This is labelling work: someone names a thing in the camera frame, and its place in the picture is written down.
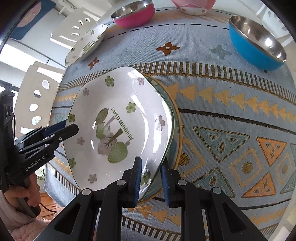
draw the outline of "hand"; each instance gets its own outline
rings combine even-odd
[[[4,196],[8,203],[13,206],[17,210],[22,210],[22,206],[19,204],[17,198],[25,198],[27,197],[28,205],[37,207],[40,204],[40,186],[37,184],[37,175],[33,173],[29,176],[30,186],[28,189],[25,189],[20,186],[9,186]]]

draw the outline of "pink bowl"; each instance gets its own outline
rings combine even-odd
[[[124,28],[134,28],[147,23],[155,14],[152,0],[128,4],[111,15],[113,21]]]
[[[183,13],[200,16],[211,10],[216,0],[172,0],[172,2]]]

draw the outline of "chair backrest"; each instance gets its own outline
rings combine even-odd
[[[32,129],[45,127],[49,123],[52,105],[59,82],[42,74],[57,73],[60,78],[63,69],[35,62],[27,70],[15,103],[15,136],[20,137]]]
[[[85,8],[77,8],[70,13],[61,24],[52,32],[51,41],[68,49],[96,24],[100,16]]]

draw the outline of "screw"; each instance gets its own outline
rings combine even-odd
[[[184,180],[184,179],[180,179],[180,180],[178,181],[178,184],[181,185],[181,186],[185,186],[185,185],[187,184],[187,181]]]
[[[82,194],[84,195],[84,196],[88,196],[89,194],[91,194],[91,190],[90,189],[84,189],[83,191],[82,191]]]
[[[216,193],[216,194],[220,194],[221,193],[221,189],[220,188],[213,188],[212,191],[213,191],[213,193]]]
[[[125,180],[118,180],[117,182],[116,182],[116,184],[118,185],[118,186],[123,186],[124,184],[125,184],[126,182],[125,182]]]

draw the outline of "plate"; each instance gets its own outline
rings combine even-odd
[[[64,141],[79,188],[106,188],[140,156],[142,199],[167,154],[174,122],[166,100],[133,67],[120,67],[87,82],[66,123],[75,123],[79,131]]]
[[[89,56],[102,42],[107,28],[107,25],[100,24],[94,29],[87,31],[68,53],[65,60],[66,67],[69,67],[77,60],[84,60]]]
[[[157,89],[157,91],[168,102],[171,109],[173,110],[173,115],[175,119],[175,130],[174,130],[173,139],[170,144],[166,157],[168,159],[169,168],[176,170],[178,167],[178,162],[182,152],[182,141],[183,141],[182,121],[181,121],[181,116],[178,110],[178,106],[161,82],[159,82],[158,80],[152,78],[147,74],[144,74],[144,76],[154,86],[154,88]],[[139,204],[144,203],[150,200],[151,198],[155,197],[161,191],[161,189],[162,189],[162,181],[161,181],[160,172],[158,172],[149,190],[145,194],[145,196],[141,200],[139,200]]]

